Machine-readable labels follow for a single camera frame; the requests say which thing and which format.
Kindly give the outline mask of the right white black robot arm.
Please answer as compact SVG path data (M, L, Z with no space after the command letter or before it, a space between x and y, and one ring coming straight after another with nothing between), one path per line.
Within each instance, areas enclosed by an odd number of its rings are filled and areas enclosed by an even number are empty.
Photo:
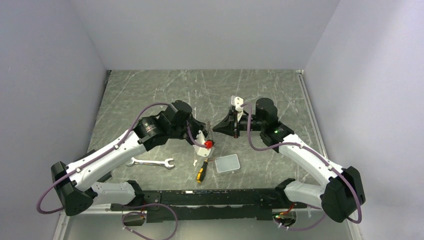
M292 178L283 181L278 186L281 190L275 194L280 207L300 202L322 209L337 223L362 222L361 206L366 197L360 172L353 166L343 167L329 160L307 145L279 120L278 109L270 98L259 98L251 105L232 96L228 114L213 131L234 138L245 131L252 149L258 152L274 150L289 157L317 181L317 185Z

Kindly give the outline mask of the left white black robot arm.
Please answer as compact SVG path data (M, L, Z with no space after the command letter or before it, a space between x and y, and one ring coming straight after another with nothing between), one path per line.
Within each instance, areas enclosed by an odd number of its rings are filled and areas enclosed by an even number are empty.
M165 105L156 115L136 117L128 130L101 149L83 158L51 166L53 187L67 216L78 215L93 205L118 204L131 210L145 203L145 194L135 180L100 182L115 168L168 140L184 140L200 157L212 154L207 125L195 119L191 106L181 100Z

